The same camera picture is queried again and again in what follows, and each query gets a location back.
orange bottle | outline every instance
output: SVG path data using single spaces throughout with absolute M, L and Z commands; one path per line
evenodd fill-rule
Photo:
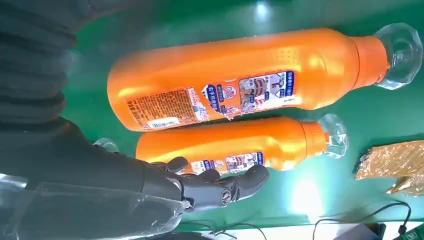
M 284 171 L 317 155 L 340 158 L 348 145 L 342 121 L 327 114 L 318 122 L 275 117 L 147 132 L 135 157 L 149 163 L 185 157 L 189 166 L 182 173 L 197 175 L 207 169 L 237 173 L 253 165 Z
M 423 46 L 405 23 L 374 36 L 310 29 L 135 53 L 112 68 L 107 94 L 125 127 L 154 131 L 282 107 L 314 110 L 347 92 L 412 81 Z

barcode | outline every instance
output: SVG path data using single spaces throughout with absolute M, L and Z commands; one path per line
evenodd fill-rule
M 152 129 L 162 129 L 174 127 L 180 124 L 180 120 L 174 116 L 159 118 L 147 122 L 147 125 Z
M 178 123 L 174 122 L 174 121 L 169 121 L 169 122 L 164 122 L 164 123 L 153 123 L 151 126 L 155 129 L 160 129 L 160 128 L 166 128 L 166 127 L 171 127 L 171 126 L 175 126 L 178 125 Z

clear bottle cap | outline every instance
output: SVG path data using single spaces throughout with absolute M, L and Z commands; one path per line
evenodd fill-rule
M 323 154 L 335 159 L 343 157 L 349 147 L 349 138 L 342 120 L 335 114 L 326 114 L 318 123 L 328 134 L 327 150 Z
M 412 82 L 423 61 L 423 43 L 417 30 L 406 23 L 393 23 L 374 36 L 383 43 L 390 64 L 384 79 L 376 85 L 395 90 Z
M 119 153 L 118 146 L 109 138 L 101 137 L 93 145 L 98 145 L 110 153 Z

gold packaging bag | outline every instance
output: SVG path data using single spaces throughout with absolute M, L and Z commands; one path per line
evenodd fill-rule
M 390 190 L 391 194 L 403 193 L 408 196 L 424 195 L 424 168 L 413 177 L 405 177 Z
M 415 177 L 424 169 L 424 140 L 375 146 L 360 161 L 356 180 Z

warning symbol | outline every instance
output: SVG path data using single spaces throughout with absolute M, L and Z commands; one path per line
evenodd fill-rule
M 232 113 L 232 114 L 238 113 L 240 111 L 240 109 L 236 106 L 228 106 L 226 108 L 226 110 L 227 110 L 227 112 Z
M 222 89 L 222 92 L 224 94 L 224 98 L 225 99 L 232 99 L 237 94 L 236 87 L 233 86 L 233 85 L 226 85 L 226 86 L 224 86 L 224 88 Z

